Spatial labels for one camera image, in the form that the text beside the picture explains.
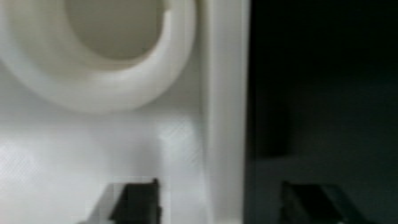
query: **dark background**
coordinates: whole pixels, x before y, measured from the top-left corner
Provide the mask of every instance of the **dark background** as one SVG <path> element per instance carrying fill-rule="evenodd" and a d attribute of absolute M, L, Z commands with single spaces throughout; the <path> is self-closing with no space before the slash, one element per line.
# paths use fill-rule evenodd
<path fill-rule="evenodd" d="M 398 1 L 252 1 L 246 224 L 280 181 L 335 183 L 398 223 Z"/>

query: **black object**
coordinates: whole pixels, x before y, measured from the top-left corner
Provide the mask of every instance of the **black object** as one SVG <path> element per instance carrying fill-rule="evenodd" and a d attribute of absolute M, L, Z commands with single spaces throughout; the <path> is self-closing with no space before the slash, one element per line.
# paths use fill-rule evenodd
<path fill-rule="evenodd" d="M 127 184 L 122 189 L 109 220 L 115 224 L 159 224 L 159 185 Z"/>
<path fill-rule="evenodd" d="M 280 224 L 371 224 L 335 185 L 282 184 Z"/>

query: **white surface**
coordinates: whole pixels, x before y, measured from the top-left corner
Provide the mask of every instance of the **white surface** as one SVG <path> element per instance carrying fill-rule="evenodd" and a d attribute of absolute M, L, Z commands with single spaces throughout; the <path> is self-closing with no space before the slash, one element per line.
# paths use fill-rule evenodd
<path fill-rule="evenodd" d="M 157 12 L 163 17 L 157 42 L 149 52 L 127 60 L 99 56 L 81 44 L 81 33 L 77 39 L 70 24 L 76 24 L 77 18 L 86 24 L 86 19 L 76 10 L 65 10 L 70 8 L 70 1 L 65 4 L 65 0 L 1 0 L 0 3 L 0 58 L 31 91 L 53 103 L 77 111 L 102 113 L 140 107 L 168 89 L 188 60 L 195 34 L 193 0 L 163 2 L 163 10 Z M 97 1 L 92 4 L 86 0 L 74 2 L 86 9 L 86 14 L 92 8 L 104 10 L 104 3 Z M 125 6 L 133 8 L 138 5 L 143 10 L 145 4 Z M 124 15 L 111 8 L 108 11 L 108 17 Z M 102 15 L 90 13 L 90 17 L 93 16 L 101 21 Z M 141 25 L 149 26 L 147 20 L 156 20 L 156 17 L 150 13 L 143 17 L 141 14 L 136 16 Z M 93 18 L 88 22 L 92 33 L 99 35 L 101 27 L 95 27 Z M 106 27 L 102 24 L 102 36 L 113 31 Z M 127 36 L 117 39 L 124 40 L 118 42 L 125 43 L 125 48 L 131 47 L 134 39 Z"/>
<path fill-rule="evenodd" d="M 0 66 L 0 223 L 106 223 L 120 184 L 152 177 L 163 224 L 241 223 L 246 2 L 200 1 L 181 77 L 134 111 L 67 111 Z"/>

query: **white porcelain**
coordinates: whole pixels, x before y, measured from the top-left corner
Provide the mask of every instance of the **white porcelain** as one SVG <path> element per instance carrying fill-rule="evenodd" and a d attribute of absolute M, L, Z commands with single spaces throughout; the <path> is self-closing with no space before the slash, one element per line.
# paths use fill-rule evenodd
<path fill-rule="evenodd" d="M 102 57 L 81 44 L 65 1 L 0 1 L 1 61 L 29 90 L 69 109 L 93 113 L 133 109 L 161 95 L 184 67 L 195 35 L 193 0 L 163 0 L 157 42 L 129 60 Z"/>
<path fill-rule="evenodd" d="M 29 2 L 0 0 L 1 13 L 17 6 L 14 19 L 24 17 Z M 136 110 L 65 110 L 0 63 L 1 224 L 109 224 L 120 185 L 150 178 L 161 184 L 161 224 L 243 223 L 248 0 L 195 3 L 181 76 Z"/>

